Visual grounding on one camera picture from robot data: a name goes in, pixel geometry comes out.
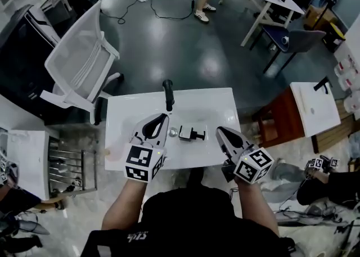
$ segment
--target gray floor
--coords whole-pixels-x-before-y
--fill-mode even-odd
[[[121,16],[134,1],[103,0],[102,10]],[[225,0],[220,6],[218,1],[209,2],[217,12],[208,14],[208,25],[193,16],[185,20],[158,19],[149,1],[130,7],[123,25],[101,15],[106,39],[120,52],[120,60],[114,62],[111,72],[125,75],[123,84],[109,84],[105,91],[113,95],[161,91],[164,79],[173,81],[174,90],[232,87],[241,116],[269,103],[291,82],[317,82],[328,76],[335,98],[344,96],[333,71],[336,60],[321,43],[297,55],[277,79],[264,76],[262,70],[273,54],[266,49],[268,41],[262,38],[252,51],[252,38],[246,47],[240,46],[254,22],[252,4],[249,0]],[[166,17],[184,17],[191,11],[191,0],[152,0],[152,5],[158,15]],[[290,25],[300,26],[301,20]],[[277,63],[282,65],[287,58],[280,54]],[[88,114],[80,111],[72,110],[59,123],[87,121]],[[106,118],[106,101],[101,117]]]

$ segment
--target black faucet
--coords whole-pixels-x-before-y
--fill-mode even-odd
[[[173,110],[173,105],[175,103],[174,93],[173,93],[173,82],[169,79],[164,80],[163,87],[166,98],[166,110],[170,112]]]
[[[330,81],[329,81],[329,79],[328,79],[328,77],[325,76],[319,83],[317,83],[317,84],[314,86],[314,90],[315,90],[315,91],[318,91],[321,87],[324,86],[324,88],[325,88],[325,93],[328,94],[329,92],[328,92],[327,87],[326,87],[326,83],[327,83],[327,82],[330,84],[330,86],[332,86],[331,83],[330,83]]]

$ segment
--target white sink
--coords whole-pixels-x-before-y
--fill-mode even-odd
[[[205,131],[205,140],[191,142],[176,137],[166,138],[167,159],[164,169],[193,168],[222,164],[226,157],[215,137],[218,126],[240,131],[231,88],[174,91],[173,111],[167,112],[164,92],[110,97],[107,105],[105,147],[123,146],[142,119],[156,113],[166,113],[169,129],[180,131],[181,125],[192,126],[198,134]],[[105,169],[122,170],[119,157],[105,158]]]
[[[341,123],[329,84],[314,90],[315,82],[292,82],[290,88],[299,110],[306,137],[311,137]]]

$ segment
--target desk chair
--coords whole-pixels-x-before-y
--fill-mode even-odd
[[[120,73],[107,77],[119,52],[100,31],[100,6],[101,0],[74,23],[50,53],[45,68],[55,85],[52,92],[43,90],[40,95],[58,107],[88,111],[91,124],[95,124],[96,100],[111,97],[102,89],[114,79],[124,79]]]
[[[287,64],[295,57],[297,53],[307,52],[309,51],[317,42],[319,42],[326,33],[324,31],[314,30],[314,31],[306,31],[306,30],[292,30],[288,31],[284,27],[273,26],[273,25],[263,25],[262,30],[258,36],[256,36],[254,42],[250,46],[250,50],[254,48],[256,43],[259,41],[260,37],[263,33],[268,34],[271,38],[271,42],[268,45],[268,48],[275,44],[277,47],[277,51],[274,56],[271,58],[268,65],[265,67],[263,73],[265,73],[271,64],[275,61],[276,57],[280,54],[280,51],[283,53],[292,53],[290,58],[284,63],[282,68],[279,70],[276,76],[279,75],[282,69],[286,67]],[[288,37],[288,44],[282,43],[282,38]]]

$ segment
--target person's hand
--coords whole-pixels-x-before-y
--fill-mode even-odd
[[[305,169],[305,176],[306,176],[306,178],[308,178],[308,179],[314,178],[314,173],[315,173],[315,171],[317,171],[317,169],[307,167],[307,168]]]
[[[8,176],[6,180],[6,185],[10,188],[14,188],[16,186],[16,182],[10,176]]]

